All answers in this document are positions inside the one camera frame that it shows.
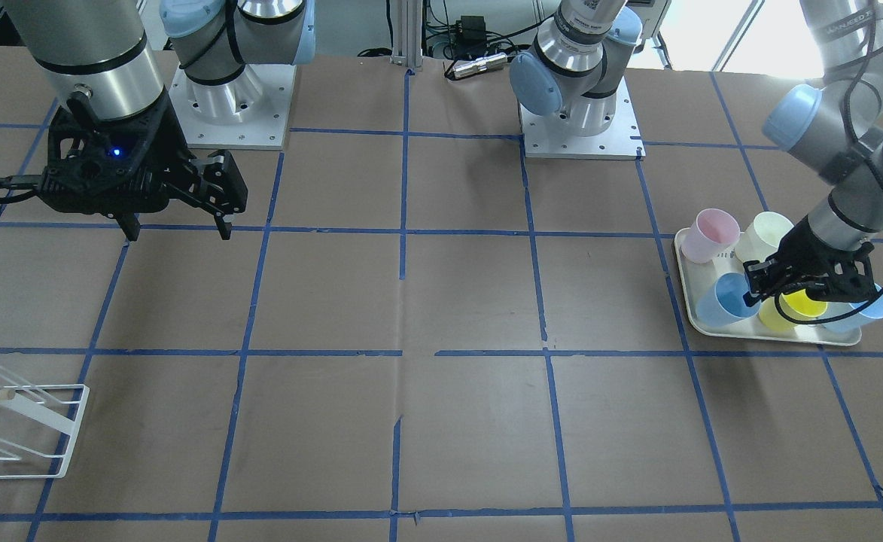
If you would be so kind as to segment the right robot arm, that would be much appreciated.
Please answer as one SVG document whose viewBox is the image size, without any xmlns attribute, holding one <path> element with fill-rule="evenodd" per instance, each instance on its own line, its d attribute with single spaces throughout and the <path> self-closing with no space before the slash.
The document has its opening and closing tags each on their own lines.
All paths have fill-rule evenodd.
<svg viewBox="0 0 883 542">
<path fill-rule="evenodd" d="M 210 214 L 222 239 L 246 210 L 234 148 L 281 148 L 292 76 L 316 51 L 312 1 L 163 1 L 178 57 L 174 87 L 130 1 L 7 1 L 58 95 L 39 175 L 0 178 L 0 205 L 38 198 L 100 214 L 124 236 L 176 199 Z"/>
</svg>

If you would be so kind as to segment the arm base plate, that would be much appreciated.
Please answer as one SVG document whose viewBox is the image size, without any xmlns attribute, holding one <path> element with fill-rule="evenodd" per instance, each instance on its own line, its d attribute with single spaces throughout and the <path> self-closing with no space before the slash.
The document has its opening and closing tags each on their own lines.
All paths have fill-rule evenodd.
<svg viewBox="0 0 883 542">
<path fill-rule="evenodd" d="M 191 148 L 281 151 L 288 134 L 295 65 L 246 65 L 234 81 L 204 86 L 176 69 L 169 90 Z"/>
<path fill-rule="evenodd" d="M 565 112 L 538 116 L 518 106 L 528 158 L 635 160 L 647 155 L 625 80 L 603 99 L 579 97 Z"/>
</svg>

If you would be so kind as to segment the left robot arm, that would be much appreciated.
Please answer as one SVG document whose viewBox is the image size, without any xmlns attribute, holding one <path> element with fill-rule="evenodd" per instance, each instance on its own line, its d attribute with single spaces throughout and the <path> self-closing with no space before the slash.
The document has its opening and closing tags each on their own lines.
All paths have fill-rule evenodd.
<svg viewBox="0 0 883 542">
<path fill-rule="evenodd" d="M 789 90 L 763 133 L 831 191 L 774 253 L 744 265 L 744 301 L 755 306 L 805 291 L 813 300 L 861 305 L 883 287 L 870 263 L 872 237 L 883 230 L 883 7 L 802 1 L 800 9 L 822 56 L 822 86 Z M 510 63 L 514 95 L 572 135 L 599 134 L 643 27 L 623 1 L 562 1 Z"/>
</svg>

